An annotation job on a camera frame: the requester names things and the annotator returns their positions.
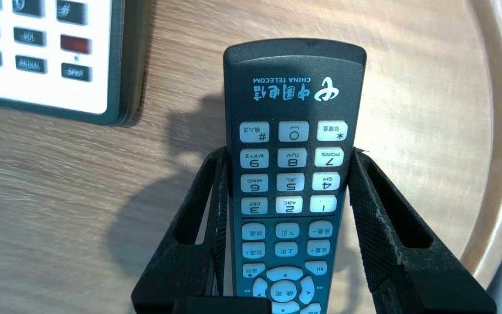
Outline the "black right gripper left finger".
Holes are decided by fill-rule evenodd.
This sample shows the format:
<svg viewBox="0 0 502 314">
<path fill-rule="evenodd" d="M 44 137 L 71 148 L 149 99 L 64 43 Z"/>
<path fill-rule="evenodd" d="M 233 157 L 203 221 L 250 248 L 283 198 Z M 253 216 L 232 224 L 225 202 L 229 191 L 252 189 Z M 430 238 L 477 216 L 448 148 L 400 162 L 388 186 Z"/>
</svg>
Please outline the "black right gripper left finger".
<svg viewBox="0 0 502 314">
<path fill-rule="evenodd" d="M 224 293 L 227 149 L 207 155 L 131 293 L 137 314 L 171 314 L 176 300 Z"/>
</svg>

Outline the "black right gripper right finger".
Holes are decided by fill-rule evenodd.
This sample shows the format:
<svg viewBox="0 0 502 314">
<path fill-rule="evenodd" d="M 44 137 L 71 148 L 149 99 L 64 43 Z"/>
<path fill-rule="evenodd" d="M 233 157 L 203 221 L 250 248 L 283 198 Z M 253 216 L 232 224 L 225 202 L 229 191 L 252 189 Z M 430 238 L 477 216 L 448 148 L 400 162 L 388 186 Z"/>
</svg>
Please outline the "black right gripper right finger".
<svg viewBox="0 0 502 314">
<path fill-rule="evenodd" d="M 495 314 L 492 297 L 384 171 L 354 148 L 350 204 L 378 314 Z"/>
</svg>

